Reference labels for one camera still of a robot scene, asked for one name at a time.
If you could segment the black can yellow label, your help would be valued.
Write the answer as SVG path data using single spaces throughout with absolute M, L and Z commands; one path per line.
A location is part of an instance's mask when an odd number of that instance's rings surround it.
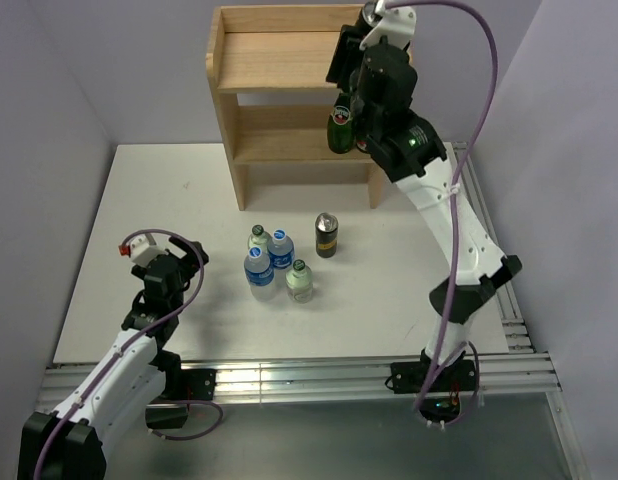
M 337 251 L 338 219 L 327 212 L 320 213 L 315 221 L 315 249 L 321 258 L 333 257 Z

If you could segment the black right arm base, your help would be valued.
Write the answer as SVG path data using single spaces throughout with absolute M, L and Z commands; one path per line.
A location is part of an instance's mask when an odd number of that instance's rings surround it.
M 453 361 L 445 360 L 434 370 L 428 388 L 425 385 L 431 361 L 424 351 L 418 361 L 392 363 L 384 386 L 395 395 L 414 394 L 417 411 L 425 424 L 443 430 L 479 404 L 480 364 L 475 348 L 469 346 L 473 358 L 461 353 Z

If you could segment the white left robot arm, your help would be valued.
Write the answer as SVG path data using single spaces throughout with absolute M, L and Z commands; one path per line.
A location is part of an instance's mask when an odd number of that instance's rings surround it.
M 87 378 L 51 412 L 34 412 L 25 422 L 18 478 L 103 478 L 114 443 L 150 401 L 174 389 L 180 358 L 164 347 L 189 303 L 184 294 L 193 278 L 204 277 L 209 256 L 198 242 L 169 241 L 183 256 L 155 246 L 121 247 L 143 288 Z

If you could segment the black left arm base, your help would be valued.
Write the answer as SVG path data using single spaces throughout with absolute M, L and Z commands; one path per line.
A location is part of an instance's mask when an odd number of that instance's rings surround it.
M 159 352 L 151 364 L 166 374 L 166 386 L 163 393 L 145 410 L 148 428 L 163 431 L 180 429 L 185 425 L 191 406 L 173 404 L 174 400 L 213 399 L 216 369 L 183 369 L 180 356 L 167 351 Z

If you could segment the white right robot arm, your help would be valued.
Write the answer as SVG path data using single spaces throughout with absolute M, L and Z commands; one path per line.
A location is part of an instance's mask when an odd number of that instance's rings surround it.
M 422 356 L 454 362 L 474 314 L 522 263 L 483 228 L 435 129 L 411 110 L 417 74 L 405 48 L 385 36 L 364 46 L 368 31 L 360 23 L 342 27 L 326 80 L 349 94 L 355 140 L 415 206 L 448 261 L 448 277 L 429 294 L 440 318 Z

